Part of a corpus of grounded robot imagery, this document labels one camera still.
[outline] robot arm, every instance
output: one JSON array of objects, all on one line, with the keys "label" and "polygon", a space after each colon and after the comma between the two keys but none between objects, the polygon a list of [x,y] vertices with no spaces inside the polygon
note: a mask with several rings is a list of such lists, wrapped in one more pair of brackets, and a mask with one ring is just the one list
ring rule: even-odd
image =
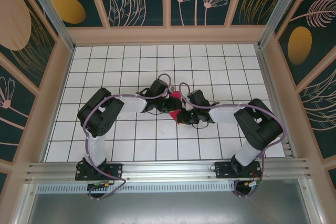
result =
[{"label": "robot arm", "polygon": [[[145,99],[145,97],[156,97],[166,90],[168,85],[162,80],[155,80],[150,88],[137,93],[137,95],[121,95],[112,98],[96,110],[87,123],[89,132],[88,147],[90,157],[94,166],[100,166],[106,162],[104,156],[105,134],[111,129],[119,113],[123,112],[148,112],[156,108],[162,113],[179,111],[176,117],[177,123],[198,124],[200,121],[207,123],[235,123],[241,127],[247,141],[236,155],[232,157],[231,169],[237,177],[248,167],[259,153],[281,133],[281,126],[268,114],[251,108],[240,107],[219,107],[211,108],[218,103],[210,104],[203,96],[201,90],[195,90],[188,94],[188,100],[198,106],[210,107],[209,109],[190,108],[187,109],[181,99],[159,96],[156,99]],[[89,113],[104,98],[111,93],[101,88],[78,112],[78,119],[83,126]],[[262,108],[268,112],[269,109],[259,99],[253,99],[250,105]]]}]

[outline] fern illustration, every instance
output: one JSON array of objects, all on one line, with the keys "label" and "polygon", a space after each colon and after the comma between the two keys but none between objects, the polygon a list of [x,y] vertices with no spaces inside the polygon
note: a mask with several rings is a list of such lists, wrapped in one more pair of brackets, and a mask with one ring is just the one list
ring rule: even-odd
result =
[{"label": "fern illustration", "polygon": [[142,26],[146,18],[145,0],[109,0],[108,19],[112,26]]}]

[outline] cable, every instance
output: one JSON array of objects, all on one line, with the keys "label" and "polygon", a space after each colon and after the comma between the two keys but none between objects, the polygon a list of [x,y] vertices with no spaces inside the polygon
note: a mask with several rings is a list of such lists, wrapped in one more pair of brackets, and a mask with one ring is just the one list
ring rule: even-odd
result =
[{"label": "cable", "polygon": [[114,177],[114,176],[112,176],[112,175],[109,175],[109,174],[103,172],[102,170],[100,170],[100,169],[93,163],[92,158],[91,158],[90,153],[89,153],[89,132],[88,132],[87,129],[86,129],[86,125],[88,124],[88,122],[89,122],[90,118],[92,117],[92,115],[99,109],[99,107],[100,107],[103,103],[105,103],[106,101],[108,101],[108,100],[110,100],[110,99],[112,99],[112,98],[138,97],[138,98],[141,98],[141,99],[144,99],[144,100],[146,100],[146,99],[151,100],[151,99],[156,99],[156,98],[162,97],[162,96],[164,96],[164,95],[167,95],[167,94],[168,94],[168,91],[170,90],[170,87],[171,87],[171,85],[172,85],[172,79],[171,79],[171,77],[170,77],[168,74],[166,74],[166,73],[163,73],[163,74],[159,75],[158,79],[159,79],[161,76],[167,76],[168,79],[169,79],[169,85],[168,85],[168,87],[163,91],[162,94],[157,95],[157,96],[155,96],[155,97],[143,97],[143,96],[138,95],[138,94],[112,94],[112,95],[110,95],[110,96],[108,96],[108,97],[105,97],[102,101],[100,101],[100,102],[93,108],[93,110],[89,113],[89,115],[86,117],[86,119],[85,119],[85,121],[84,121],[84,124],[83,124],[83,131],[84,131],[84,133],[85,133],[85,135],[86,135],[86,140],[85,140],[85,151],[86,151],[87,158],[88,158],[88,160],[89,160],[89,162],[90,162],[90,165],[91,165],[97,172],[99,172],[100,174],[104,175],[105,177],[111,178],[111,179],[113,179],[113,180],[121,180],[121,181],[123,181],[123,183],[122,183],[121,185],[117,186],[112,192],[110,192],[110,193],[108,193],[108,194],[104,194],[103,196],[101,196],[101,197],[99,197],[99,198],[93,198],[93,197],[91,196],[91,192],[92,192],[92,190],[90,190],[90,191],[89,191],[89,196],[90,196],[91,199],[94,199],[94,200],[100,200],[100,199],[105,199],[105,198],[111,196],[112,194],[114,194],[114,192],[116,192],[120,187],[122,187],[122,186],[126,183],[126,180],[123,179],[123,178]]}]

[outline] black wire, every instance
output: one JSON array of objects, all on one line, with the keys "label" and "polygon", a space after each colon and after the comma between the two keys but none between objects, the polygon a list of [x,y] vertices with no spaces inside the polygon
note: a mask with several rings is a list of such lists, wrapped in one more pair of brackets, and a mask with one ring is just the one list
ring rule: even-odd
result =
[{"label": "black wire", "polygon": [[203,127],[203,128],[195,127],[194,124],[196,124],[196,123],[192,123],[192,126],[193,126],[193,128],[195,128],[195,129],[201,130],[201,129],[205,129],[205,128],[207,128],[207,127],[209,126],[209,123],[208,123],[208,122],[206,122],[206,123],[207,123],[207,125],[206,125],[205,127]]}]

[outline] white tile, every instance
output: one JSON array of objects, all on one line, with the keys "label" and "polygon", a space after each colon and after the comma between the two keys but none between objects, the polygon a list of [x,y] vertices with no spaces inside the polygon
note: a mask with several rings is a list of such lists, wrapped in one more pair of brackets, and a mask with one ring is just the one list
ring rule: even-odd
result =
[{"label": "white tile", "polygon": [[270,158],[270,157],[285,157],[285,153],[284,153],[284,149],[282,147],[282,144],[278,143],[276,145],[271,146],[270,148],[267,148],[267,150],[265,150],[265,155],[266,155],[267,158]]},{"label": "white tile", "polygon": [[200,139],[201,159],[221,159],[221,149],[218,138]]},{"label": "white tile", "polygon": [[107,57],[107,46],[101,46],[101,47],[92,47],[92,52],[91,52],[91,59],[94,58],[106,58]]},{"label": "white tile", "polygon": [[174,70],[174,58],[158,58],[157,70]]},{"label": "white tile", "polygon": [[157,139],[176,139],[176,122],[174,120],[157,121],[156,122],[156,138]]},{"label": "white tile", "polygon": [[141,46],[141,58],[153,57],[156,58],[156,46]]},{"label": "white tile", "polygon": [[190,58],[175,58],[175,70],[191,70]]},{"label": "white tile", "polygon": [[123,72],[121,73],[122,86],[138,86],[139,72]]},{"label": "white tile", "polygon": [[211,70],[211,83],[215,84],[229,84],[229,78],[226,70]]},{"label": "white tile", "polygon": [[198,129],[198,137],[199,138],[219,137],[217,124],[210,123],[206,128]]},{"label": "white tile", "polygon": [[53,141],[71,141],[75,129],[75,122],[56,122]]},{"label": "white tile", "polygon": [[197,89],[202,91],[203,96],[205,97],[206,100],[212,101],[214,99],[211,85],[209,85],[209,86],[208,85],[206,85],[206,86],[195,85],[194,90],[197,90]]},{"label": "white tile", "polygon": [[240,55],[241,56],[255,56],[256,51],[254,46],[251,44],[239,45]]},{"label": "white tile", "polygon": [[205,45],[190,45],[190,51],[192,57],[206,57]]},{"label": "white tile", "polygon": [[88,72],[104,72],[105,59],[90,59]]},{"label": "white tile", "polygon": [[141,59],[140,71],[156,71],[156,58]]},{"label": "white tile", "polygon": [[137,121],[136,139],[155,139],[156,121]]},{"label": "white tile", "polygon": [[177,160],[177,140],[157,140],[156,160]]},{"label": "white tile", "polygon": [[[122,94],[135,94],[137,91],[136,89],[132,92],[121,92]],[[124,112],[120,113],[117,117],[118,121],[134,121],[136,117],[135,112]]]},{"label": "white tile", "polygon": [[241,57],[225,57],[227,69],[244,69]]},{"label": "white tile", "polygon": [[140,67],[140,59],[124,59],[122,71],[138,71]]},{"label": "white tile", "polygon": [[107,58],[123,58],[124,46],[111,46],[107,54]]},{"label": "white tile", "polygon": [[208,70],[209,63],[207,57],[192,57],[191,58],[193,70]]},{"label": "white tile", "polygon": [[210,85],[210,72],[209,71],[193,71],[193,79],[195,85]]},{"label": "white tile", "polygon": [[138,91],[138,87],[120,87],[121,94],[135,94]]},{"label": "white tile", "polygon": [[134,141],[115,141],[112,161],[133,161]]},{"label": "white tile", "polygon": [[156,114],[158,113],[156,109],[150,111],[152,114],[144,112],[144,113],[137,113],[136,119],[140,120],[156,120]]},{"label": "white tile", "polygon": [[79,103],[83,88],[65,88],[62,103]]},{"label": "white tile", "polygon": [[261,100],[268,100],[268,94],[265,85],[252,84],[249,85],[252,99],[259,98]]},{"label": "white tile", "polygon": [[47,156],[47,162],[67,162],[70,145],[70,141],[51,142]]},{"label": "white tile", "polygon": [[219,137],[239,137],[238,126],[233,123],[218,123]]},{"label": "white tile", "polygon": [[115,122],[115,137],[116,140],[131,140],[135,139],[135,121],[118,121]]},{"label": "white tile", "polygon": [[223,56],[223,49],[221,45],[206,45],[208,56]]},{"label": "white tile", "polygon": [[233,100],[242,101],[251,99],[248,85],[231,85]]},{"label": "white tile", "polygon": [[70,73],[67,81],[67,88],[78,88],[84,86],[86,73]]},{"label": "white tile", "polygon": [[230,84],[247,84],[243,70],[228,70]]},{"label": "white tile", "polygon": [[101,87],[104,73],[87,73],[84,87]]},{"label": "white tile", "polygon": [[92,47],[76,47],[74,59],[89,59]]},{"label": "white tile", "polygon": [[225,70],[225,60],[224,57],[209,57],[209,67],[210,70]]},{"label": "white tile", "polygon": [[84,88],[80,102],[87,103],[98,90],[99,88]]},{"label": "white tile", "polygon": [[214,91],[215,101],[230,101],[232,100],[231,89],[229,85],[215,85],[212,86]]},{"label": "white tile", "polygon": [[173,45],[161,45],[158,46],[158,57],[173,57],[174,56],[174,48]]},{"label": "white tile", "polygon": [[223,158],[232,158],[241,148],[240,138],[221,138]]},{"label": "white tile", "polygon": [[191,125],[179,124],[177,125],[177,138],[198,138],[197,129]]},{"label": "white tile", "polygon": [[177,71],[175,72],[175,84],[179,85],[181,82],[186,82],[193,85],[193,75],[191,71]]},{"label": "white tile", "polygon": [[78,113],[78,104],[61,104],[57,121],[75,121]]},{"label": "white tile", "polygon": [[174,57],[189,57],[189,45],[174,45]]},{"label": "white tile", "polygon": [[89,60],[73,60],[70,68],[70,73],[85,73],[88,70]]},{"label": "white tile", "polygon": [[140,58],[140,46],[125,46],[124,58]]},{"label": "white tile", "polygon": [[72,140],[85,140],[86,135],[83,131],[83,127],[80,126],[80,122],[76,122],[75,131],[73,133]]},{"label": "white tile", "polygon": [[178,160],[195,160],[200,158],[198,139],[179,139],[178,144]]},{"label": "white tile", "polygon": [[122,68],[122,59],[107,59],[105,72],[118,72]]},{"label": "white tile", "polygon": [[119,87],[120,78],[121,78],[121,72],[105,72],[102,85],[104,87]]},{"label": "white tile", "polygon": [[245,70],[248,84],[263,84],[264,79],[260,70]]},{"label": "white tile", "polygon": [[238,45],[222,45],[225,56],[240,56]]},{"label": "white tile", "polygon": [[73,141],[70,148],[68,162],[79,162],[85,156],[85,141]]},{"label": "white tile", "polygon": [[[158,71],[156,75],[157,75],[157,77],[159,77],[163,73],[168,74],[169,77],[172,80],[171,85],[175,85],[175,74],[174,74],[174,71]],[[169,78],[167,76],[161,76],[160,79],[163,80],[165,83],[169,84]]]},{"label": "white tile", "polygon": [[155,140],[136,140],[134,161],[155,160],[156,143]]},{"label": "white tile", "polygon": [[242,57],[245,69],[260,69],[257,57],[247,56]]},{"label": "white tile", "polygon": [[156,72],[140,72],[139,86],[150,86],[156,80]]},{"label": "white tile", "polygon": [[107,161],[112,161],[113,141],[105,141],[105,157]]},{"label": "white tile", "polygon": [[114,132],[116,131],[116,123],[112,125],[111,129],[106,133],[105,139],[106,140],[114,140]]}]

